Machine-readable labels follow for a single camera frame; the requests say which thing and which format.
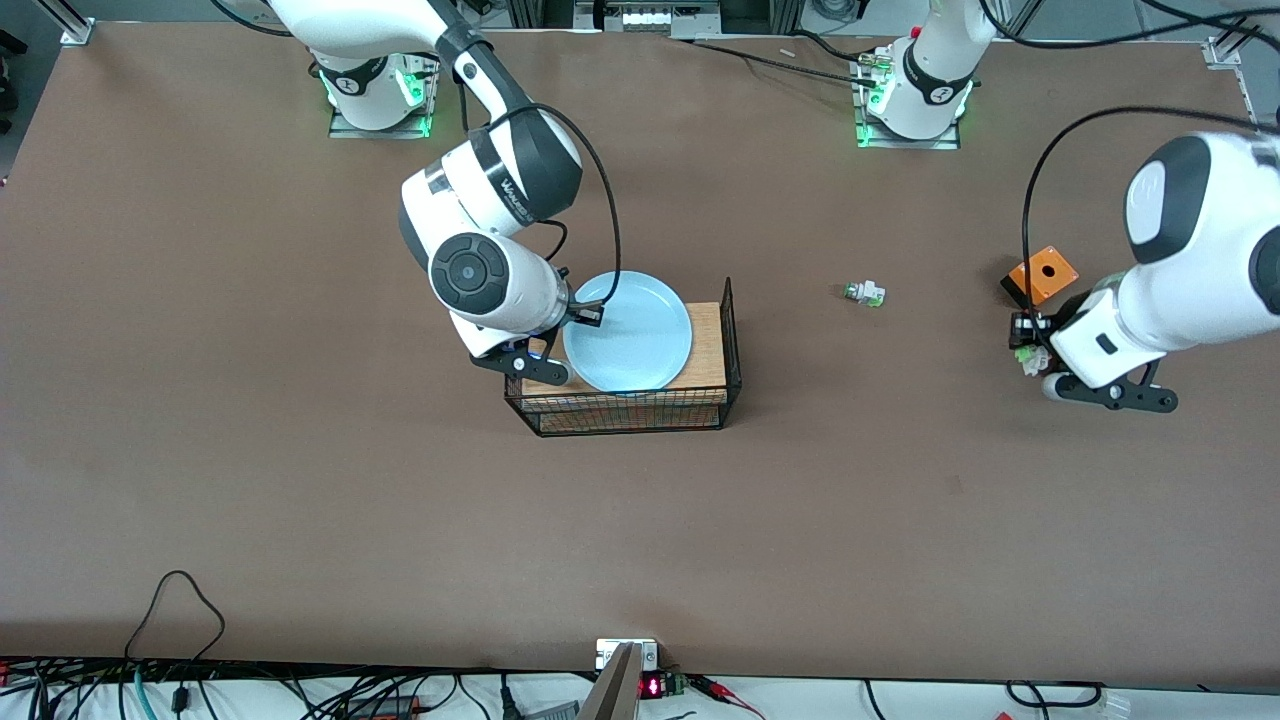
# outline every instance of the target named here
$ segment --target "wooden board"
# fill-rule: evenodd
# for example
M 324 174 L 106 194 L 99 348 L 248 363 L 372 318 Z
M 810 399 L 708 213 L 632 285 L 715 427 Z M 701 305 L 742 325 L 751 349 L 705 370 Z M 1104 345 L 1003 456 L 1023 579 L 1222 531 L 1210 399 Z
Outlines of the wooden board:
M 689 320 L 694 325 L 694 348 L 689 354 L 685 369 L 662 389 L 684 388 L 719 388 L 718 396 L 707 396 L 700 401 L 716 404 L 724 401 L 724 342 L 721 336 L 719 305 L 716 302 L 686 302 Z M 552 350 L 552 357 L 564 360 L 564 343 L 559 342 Z M 600 392 L 588 384 L 580 377 L 575 377 L 568 384 L 549 386 L 534 380 L 524 380 L 521 392 L 525 396 L 570 395 L 581 392 Z M 644 395 L 640 396 L 613 396 L 634 398 L 637 404 L 644 404 Z

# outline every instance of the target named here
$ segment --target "brown table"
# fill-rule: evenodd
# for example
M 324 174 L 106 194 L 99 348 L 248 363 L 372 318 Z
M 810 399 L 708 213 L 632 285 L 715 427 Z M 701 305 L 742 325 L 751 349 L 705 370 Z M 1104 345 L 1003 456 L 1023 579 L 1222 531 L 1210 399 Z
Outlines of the brown table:
M 396 225 L 461 137 L 451 90 L 428 142 L 329 141 L 298 44 L 104 24 L 0 196 L 0 652 L 118 653 L 180 566 L 221 657 L 570 669 L 654 635 L 708 673 L 1280 680 L 1280 336 L 1174 356 L 1171 416 L 1050 404 L 996 286 L 1059 128 L 1240 111 L 1230 73 L 1190 45 L 997 45 L 961 151 L 877 151 L 837 83 L 495 40 L 599 146 L 626 265 L 689 301 L 733 278 L 730 427 L 538 439 L 468 364 Z M 1052 160 L 1034 242 L 1079 288 L 1132 264 L 1128 177 L 1189 127 L 1110 119 Z M 608 269 L 594 173 L 563 219 L 573 277 Z M 836 297 L 865 278 L 882 309 Z M 212 628 L 177 587 L 157 623 L 140 652 Z

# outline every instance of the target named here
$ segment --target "gray floor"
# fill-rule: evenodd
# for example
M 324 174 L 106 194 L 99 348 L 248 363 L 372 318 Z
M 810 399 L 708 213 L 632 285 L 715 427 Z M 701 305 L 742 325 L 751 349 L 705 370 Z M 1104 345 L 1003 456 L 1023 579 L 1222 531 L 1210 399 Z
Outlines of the gray floor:
M 225 22 L 207 0 L 72 0 L 86 17 L 102 20 L 211 20 Z M 246 17 L 270 20 L 269 10 L 259 0 L 227 0 Z M 803 15 L 804 27 L 835 35 L 899 35 L 924 20 L 929 0 L 872 0 L 867 15 L 858 22 L 828 19 L 810 4 Z M 1018 4 L 1021 0 L 1011 0 Z M 1166 4 L 1188 12 L 1210 14 L 1222 12 L 1212 0 L 1166 0 Z M 1280 5 L 1280 0 L 1258 0 L 1249 5 Z M 1140 0 L 1046 0 L 1032 20 L 1027 35 L 1037 38 L 1101 38 L 1121 33 L 1151 31 L 1174 22 L 1164 13 L 1151 10 Z M 22 106 L 10 117 L 13 131 L 0 136 L 0 177 L 13 168 L 22 137 L 31 123 L 36 102 L 44 91 L 58 56 L 60 32 L 31 0 L 0 1 L 0 27 L 31 46 L 31 51 L 12 59 L 10 78 L 17 86 Z M 1162 40 L 1204 40 L 1215 31 L 1196 28 L 1160 36 Z M 1260 120 L 1274 122 L 1280 105 L 1280 60 L 1270 47 L 1252 42 L 1243 50 L 1244 76 Z M 1069 55 L 1064 54 L 1064 61 Z

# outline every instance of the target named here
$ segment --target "light blue round plate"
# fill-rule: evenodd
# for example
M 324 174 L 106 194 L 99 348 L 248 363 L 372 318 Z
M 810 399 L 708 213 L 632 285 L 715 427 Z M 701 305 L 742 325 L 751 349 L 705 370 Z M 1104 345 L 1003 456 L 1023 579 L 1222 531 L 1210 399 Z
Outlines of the light blue round plate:
M 613 273 L 596 275 L 573 293 L 577 302 L 609 292 Z M 694 348 L 689 310 L 676 291 L 658 278 L 623 270 L 618 291 L 604 304 L 604 320 L 593 328 L 564 327 L 564 355 L 591 387 L 604 392 L 659 389 L 676 379 Z

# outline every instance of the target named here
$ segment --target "teal cable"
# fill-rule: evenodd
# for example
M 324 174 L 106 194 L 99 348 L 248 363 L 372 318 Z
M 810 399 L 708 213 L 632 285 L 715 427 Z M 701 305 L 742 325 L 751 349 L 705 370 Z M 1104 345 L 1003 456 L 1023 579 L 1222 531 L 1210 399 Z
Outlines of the teal cable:
M 156 711 L 151 710 L 151 701 L 147 700 L 147 693 L 142 692 L 142 667 L 133 669 L 133 688 L 138 691 L 138 702 L 142 703 L 142 712 L 146 714 L 147 720 L 160 720 L 156 717 Z

